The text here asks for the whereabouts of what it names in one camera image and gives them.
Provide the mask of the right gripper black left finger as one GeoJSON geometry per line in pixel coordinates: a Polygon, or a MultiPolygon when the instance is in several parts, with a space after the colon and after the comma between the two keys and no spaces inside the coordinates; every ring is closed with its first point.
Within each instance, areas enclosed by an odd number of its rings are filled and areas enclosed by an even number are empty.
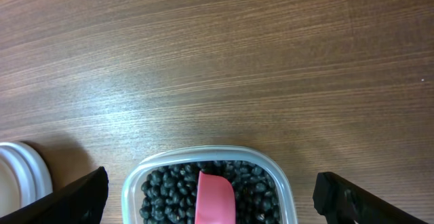
{"type": "Polygon", "coordinates": [[[109,194],[104,167],[1,217],[1,224],[100,224],[109,194]]]}

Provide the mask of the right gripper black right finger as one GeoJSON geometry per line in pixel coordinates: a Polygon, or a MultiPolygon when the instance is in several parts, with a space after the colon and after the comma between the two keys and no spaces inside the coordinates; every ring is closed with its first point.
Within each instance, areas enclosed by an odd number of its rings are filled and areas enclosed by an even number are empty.
{"type": "Polygon", "coordinates": [[[333,172],[317,175],[313,201],[328,224],[427,224],[333,172]]]}

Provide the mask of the pink scoop with blue handle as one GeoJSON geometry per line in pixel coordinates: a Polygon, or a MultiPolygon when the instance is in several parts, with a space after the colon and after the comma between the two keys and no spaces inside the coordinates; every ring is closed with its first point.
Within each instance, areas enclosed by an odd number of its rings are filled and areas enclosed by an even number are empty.
{"type": "Polygon", "coordinates": [[[197,186],[195,224],[235,224],[235,193],[222,176],[200,172],[197,186]]]}

